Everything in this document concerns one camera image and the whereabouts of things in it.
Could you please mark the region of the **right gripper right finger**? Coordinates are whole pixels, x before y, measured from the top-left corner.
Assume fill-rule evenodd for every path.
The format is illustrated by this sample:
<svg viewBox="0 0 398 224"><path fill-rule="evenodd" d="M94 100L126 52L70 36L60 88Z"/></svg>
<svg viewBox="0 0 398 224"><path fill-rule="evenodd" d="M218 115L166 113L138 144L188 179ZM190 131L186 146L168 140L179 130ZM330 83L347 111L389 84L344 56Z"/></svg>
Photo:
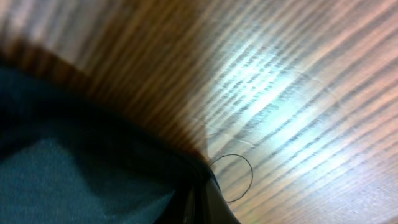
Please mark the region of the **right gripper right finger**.
<svg viewBox="0 0 398 224"><path fill-rule="evenodd" d="M207 224L240 224L213 179L209 179L203 189L203 212Z"/></svg>

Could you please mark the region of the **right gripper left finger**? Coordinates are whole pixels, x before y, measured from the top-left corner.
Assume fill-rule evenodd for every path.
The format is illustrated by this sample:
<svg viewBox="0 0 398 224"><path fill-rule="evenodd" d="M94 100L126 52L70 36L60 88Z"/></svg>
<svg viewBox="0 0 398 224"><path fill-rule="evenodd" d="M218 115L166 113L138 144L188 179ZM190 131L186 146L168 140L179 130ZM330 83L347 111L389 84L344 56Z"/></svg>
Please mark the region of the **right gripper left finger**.
<svg viewBox="0 0 398 224"><path fill-rule="evenodd" d="M155 224L194 224L196 210L195 189L183 185L173 197Z"/></svg>

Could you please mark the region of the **black t-shirt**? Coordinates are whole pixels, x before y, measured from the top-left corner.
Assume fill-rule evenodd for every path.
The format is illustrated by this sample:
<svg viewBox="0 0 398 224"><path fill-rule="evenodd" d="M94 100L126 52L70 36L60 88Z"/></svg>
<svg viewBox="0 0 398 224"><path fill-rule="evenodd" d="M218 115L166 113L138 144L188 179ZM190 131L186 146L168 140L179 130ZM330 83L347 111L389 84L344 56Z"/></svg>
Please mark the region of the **black t-shirt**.
<svg viewBox="0 0 398 224"><path fill-rule="evenodd" d="M1 68L1 222L155 223L211 177L194 156L47 82Z"/></svg>

